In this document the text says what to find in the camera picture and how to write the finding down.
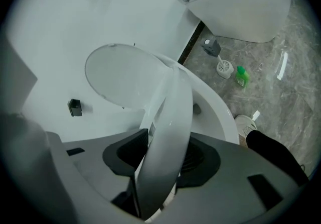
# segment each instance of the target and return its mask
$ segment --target green bottle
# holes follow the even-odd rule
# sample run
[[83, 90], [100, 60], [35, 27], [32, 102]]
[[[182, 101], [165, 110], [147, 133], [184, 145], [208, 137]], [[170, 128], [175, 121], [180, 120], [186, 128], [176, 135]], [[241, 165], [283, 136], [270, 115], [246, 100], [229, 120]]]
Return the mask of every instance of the green bottle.
[[236, 72], [237, 83], [240, 86], [245, 87], [249, 79], [250, 79], [250, 75], [245, 71], [245, 69], [242, 66], [237, 66], [237, 72]]

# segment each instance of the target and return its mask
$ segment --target tiled floor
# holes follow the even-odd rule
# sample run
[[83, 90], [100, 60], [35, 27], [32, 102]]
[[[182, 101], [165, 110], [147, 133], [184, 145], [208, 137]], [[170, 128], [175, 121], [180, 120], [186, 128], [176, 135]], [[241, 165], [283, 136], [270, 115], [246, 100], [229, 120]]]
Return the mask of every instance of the tiled floor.
[[[308, 176], [321, 153], [321, 38], [316, 23], [305, 0], [292, 0], [283, 29], [268, 43], [216, 37], [221, 58], [250, 74], [246, 88], [236, 83], [235, 72], [228, 80], [217, 74], [218, 60], [200, 46], [202, 38], [214, 38], [206, 27], [184, 63], [234, 116], [259, 111], [258, 129], [284, 144]], [[278, 77], [284, 64], [284, 75]]]

